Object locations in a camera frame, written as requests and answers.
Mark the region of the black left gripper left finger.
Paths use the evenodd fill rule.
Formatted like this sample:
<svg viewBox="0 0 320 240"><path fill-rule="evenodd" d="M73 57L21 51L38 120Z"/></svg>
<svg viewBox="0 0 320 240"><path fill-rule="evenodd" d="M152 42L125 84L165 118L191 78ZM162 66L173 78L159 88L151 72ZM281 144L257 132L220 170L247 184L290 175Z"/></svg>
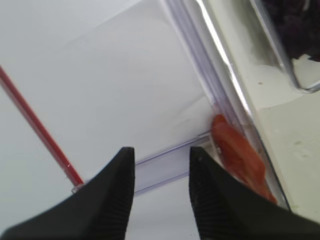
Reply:
<svg viewBox="0 0 320 240"><path fill-rule="evenodd" d="M2 240L123 240L135 190L135 150L123 147L72 196L8 228Z"/></svg>

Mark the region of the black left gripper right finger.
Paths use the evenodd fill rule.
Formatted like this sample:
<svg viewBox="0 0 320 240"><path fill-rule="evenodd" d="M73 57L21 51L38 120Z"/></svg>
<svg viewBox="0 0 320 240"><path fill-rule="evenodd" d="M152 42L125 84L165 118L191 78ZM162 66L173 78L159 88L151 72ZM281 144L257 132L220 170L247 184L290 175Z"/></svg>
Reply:
<svg viewBox="0 0 320 240"><path fill-rule="evenodd" d="M201 147L189 152L189 197L202 240L318 240L320 225L229 175Z"/></svg>

